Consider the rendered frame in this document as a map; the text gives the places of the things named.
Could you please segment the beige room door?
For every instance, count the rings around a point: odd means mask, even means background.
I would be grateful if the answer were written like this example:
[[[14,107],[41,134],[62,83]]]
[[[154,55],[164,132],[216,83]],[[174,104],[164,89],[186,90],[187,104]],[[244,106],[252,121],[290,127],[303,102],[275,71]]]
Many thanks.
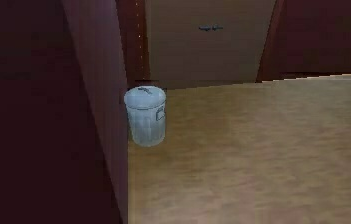
[[[151,79],[168,89],[253,82],[275,3],[146,0]],[[224,29],[198,29],[216,24]]]

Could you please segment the grey metal trash bin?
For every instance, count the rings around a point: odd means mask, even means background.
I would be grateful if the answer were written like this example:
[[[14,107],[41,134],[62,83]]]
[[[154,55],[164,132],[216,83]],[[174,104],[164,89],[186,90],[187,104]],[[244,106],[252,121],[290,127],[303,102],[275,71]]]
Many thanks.
[[[165,138],[166,94],[156,86],[138,86],[124,95],[133,141],[142,147],[160,144]]]

